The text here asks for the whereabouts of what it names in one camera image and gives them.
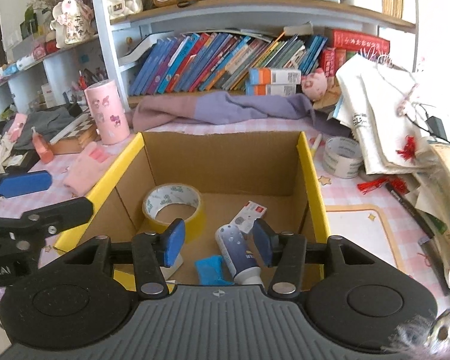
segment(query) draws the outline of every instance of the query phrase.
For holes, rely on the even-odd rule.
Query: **yellow tape roll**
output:
[[[163,233],[169,223],[156,220],[157,214],[171,204],[186,204],[195,208],[191,217],[185,220],[185,242],[197,238],[205,228],[205,211],[200,193],[193,187],[184,184],[163,184],[154,188],[145,198],[142,211],[150,228]]]

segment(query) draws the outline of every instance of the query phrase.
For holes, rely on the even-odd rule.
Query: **pen holder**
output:
[[[85,97],[103,144],[113,145],[130,135],[115,81],[107,79],[89,86],[85,89]]]

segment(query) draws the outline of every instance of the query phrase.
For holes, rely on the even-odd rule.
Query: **toothpaste tube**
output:
[[[235,283],[263,286],[257,260],[248,249],[245,238],[236,225],[230,224],[219,228],[215,233],[215,240]]]

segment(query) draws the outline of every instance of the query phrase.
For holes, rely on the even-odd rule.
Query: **pink checkered tablecloth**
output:
[[[174,131],[185,134],[227,134],[249,131],[304,131],[311,141],[315,139],[318,132],[310,126],[306,119],[257,119],[229,125],[214,126],[204,124],[168,123],[163,126],[152,128],[150,131]],[[115,145],[116,153],[123,150],[125,144]],[[331,184],[321,186],[325,205],[351,205],[351,204],[374,204],[380,207],[386,214],[387,220],[394,233],[395,240],[399,246],[400,254],[405,265],[406,272],[415,280],[426,286],[437,299],[439,310],[444,310],[449,305],[449,300],[443,296],[437,278],[428,266],[417,241],[423,236],[422,230],[405,211],[405,209],[390,195],[385,188],[374,190],[363,195],[357,188],[361,180],[342,179],[329,175],[323,170],[323,143],[317,150],[314,163],[317,176],[325,176],[331,179]],[[54,177],[54,182],[48,191],[34,193],[23,197],[7,199],[0,204],[0,216],[18,218],[24,211],[43,207],[48,204],[63,202],[71,198],[71,194],[61,185],[65,168],[73,161],[76,154],[58,156],[48,166],[38,163],[32,170],[48,170]],[[339,229],[332,229],[339,234]],[[53,245],[53,238],[49,238],[47,245]],[[41,265],[56,258],[56,253],[48,246],[42,252]]]

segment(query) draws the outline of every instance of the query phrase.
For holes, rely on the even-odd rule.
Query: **clear tape roll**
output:
[[[362,163],[362,151],[357,141],[333,137],[325,143],[322,164],[323,169],[331,175],[342,179],[352,179],[359,173]]]
[[[142,211],[150,228],[157,233],[163,233],[169,223],[156,219],[164,207],[171,204],[186,204],[195,208],[195,212],[185,219],[185,242],[197,238],[205,228],[205,211],[200,192],[184,184],[163,184],[155,187],[143,200]]]

